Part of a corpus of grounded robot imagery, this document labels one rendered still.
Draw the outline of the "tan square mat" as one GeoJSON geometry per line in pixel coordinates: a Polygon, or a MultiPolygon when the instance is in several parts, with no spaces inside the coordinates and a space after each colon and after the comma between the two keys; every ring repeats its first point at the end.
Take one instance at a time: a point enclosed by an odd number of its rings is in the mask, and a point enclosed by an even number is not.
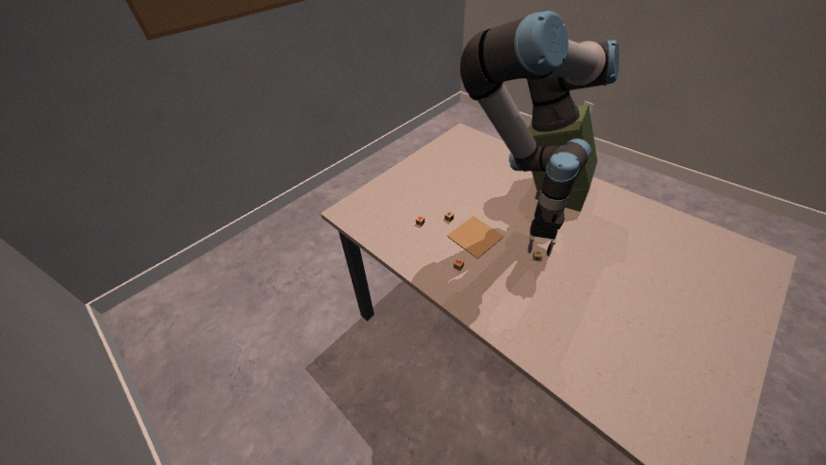
{"type": "Polygon", "coordinates": [[[447,237],[479,258],[504,236],[472,216],[447,237]]]}

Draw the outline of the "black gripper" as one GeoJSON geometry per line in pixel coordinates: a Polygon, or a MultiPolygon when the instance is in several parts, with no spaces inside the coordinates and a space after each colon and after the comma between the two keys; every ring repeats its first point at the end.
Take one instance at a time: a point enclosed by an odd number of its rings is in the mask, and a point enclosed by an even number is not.
{"type": "Polygon", "coordinates": [[[545,196],[542,191],[540,191],[535,219],[532,221],[528,253],[531,254],[534,237],[540,237],[552,239],[547,249],[547,256],[550,256],[553,245],[555,244],[557,229],[560,229],[565,220],[564,209],[568,199],[569,197],[564,200],[554,200],[545,196]]]}

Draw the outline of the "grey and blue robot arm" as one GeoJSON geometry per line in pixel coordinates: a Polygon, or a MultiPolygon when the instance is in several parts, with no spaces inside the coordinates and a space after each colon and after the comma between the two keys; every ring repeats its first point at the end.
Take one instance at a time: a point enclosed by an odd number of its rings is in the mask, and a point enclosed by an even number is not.
{"type": "Polygon", "coordinates": [[[563,200],[588,162],[591,148],[581,139],[537,146],[504,82],[527,78],[532,126],[535,131],[549,132],[578,120],[571,90],[614,83],[619,64],[617,41],[570,41],[562,18],[543,11],[477,33],[463,51],[460,73],[467,93],[479,102],[510,150],[510,167],[546,172],[542,193],[563,200]]]}

